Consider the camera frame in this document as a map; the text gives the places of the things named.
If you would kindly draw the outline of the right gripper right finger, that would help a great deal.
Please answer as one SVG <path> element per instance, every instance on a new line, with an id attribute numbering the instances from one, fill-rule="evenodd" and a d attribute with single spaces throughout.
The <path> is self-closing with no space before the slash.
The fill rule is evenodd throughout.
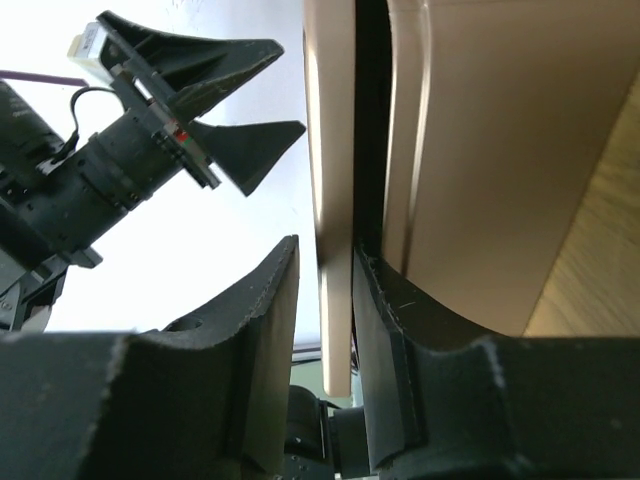
<path id="1" fill-rule="evenodd" d="M 516 338 L 357 249 L 371 468 L 384 479 L 635 479 L 639 342 Z"/>

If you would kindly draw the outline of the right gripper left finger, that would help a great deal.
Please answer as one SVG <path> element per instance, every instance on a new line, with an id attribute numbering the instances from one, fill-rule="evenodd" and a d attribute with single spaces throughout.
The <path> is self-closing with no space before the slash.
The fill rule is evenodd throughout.
<path id="1" fill-rule="evenodd" d="M 5 479 L 273 479 L 299 240 L 164 330 L 1 338 Z"/>

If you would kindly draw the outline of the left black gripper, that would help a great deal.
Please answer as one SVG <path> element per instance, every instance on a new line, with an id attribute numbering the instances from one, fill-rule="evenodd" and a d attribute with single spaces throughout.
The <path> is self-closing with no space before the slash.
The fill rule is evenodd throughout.
<path id="1" fill-rule="evenodd" d="M 271 39 L 221 40 L 170 34 L 111 11 L 96 20 L 106 32 L 100 61 L 123 115 L 89 143 L 94 174 L 109 199 L 135 208 L 180 171 L 214 189 L 211 160 L 251 195 L 305 133 L 299 121 L 211 126 L 195 120 L 284 54 Z"/>

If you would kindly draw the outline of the brown tin lid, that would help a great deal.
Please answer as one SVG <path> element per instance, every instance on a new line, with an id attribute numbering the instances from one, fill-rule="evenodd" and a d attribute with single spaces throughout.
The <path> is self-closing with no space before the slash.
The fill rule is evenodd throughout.
<path id="1" fill-rule="evenodd" d="M 303 4 L 304 78 L 323 387 L 351 393 L 356 20 L 352 1 Z"/>

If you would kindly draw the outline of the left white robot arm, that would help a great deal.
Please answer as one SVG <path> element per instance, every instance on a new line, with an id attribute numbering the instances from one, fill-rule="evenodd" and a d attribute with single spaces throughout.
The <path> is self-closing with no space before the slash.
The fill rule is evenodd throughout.
<path id="1" fill-rule="evenodd" d="M 60 297 L 72 266 L 179 172 L 204 188 L 252 194 L 303 135 L 298 121 L 211 126 L 202 117 L 283 55 L 272 39 L 170 34 L 101 13 L 78 39 L 122 115 L 81 143 L 60 137 L 1 87 L 1 329 L 19 331 Z"/>

